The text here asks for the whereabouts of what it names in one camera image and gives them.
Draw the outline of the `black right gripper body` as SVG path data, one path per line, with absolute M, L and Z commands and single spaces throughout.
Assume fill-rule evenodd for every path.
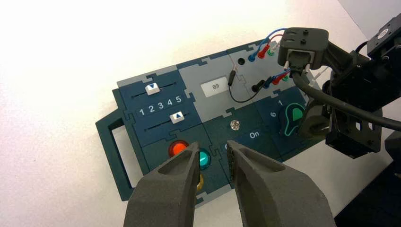
M 350 53 L 347 66 L 333 72 L 325 92 L 358 109 L 382 117 L 382 107 L 389 103 L 387 68 L 384 64 Z M 351 158 L 379 152 L 382 127 L 338 108 L 331 112 L 326 143 Z

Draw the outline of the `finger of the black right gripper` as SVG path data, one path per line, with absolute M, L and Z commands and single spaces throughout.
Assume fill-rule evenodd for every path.
M 329 119 L 327 105 L 309 100 L 299 125 L 299 135 L 308 140 L 324 140 L 329 132 Z

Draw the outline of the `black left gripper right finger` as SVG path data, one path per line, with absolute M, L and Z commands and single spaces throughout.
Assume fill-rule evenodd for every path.
M 244 227 L 334 227 L 328 200 L 315 182 L 233 140 L 227 161 Z

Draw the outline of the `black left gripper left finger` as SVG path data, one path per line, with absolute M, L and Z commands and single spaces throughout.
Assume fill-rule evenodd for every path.
M 128 200 L 125 227 L 191 227 L 194 222 L 200 151 L 193 142 L 143 176 Z

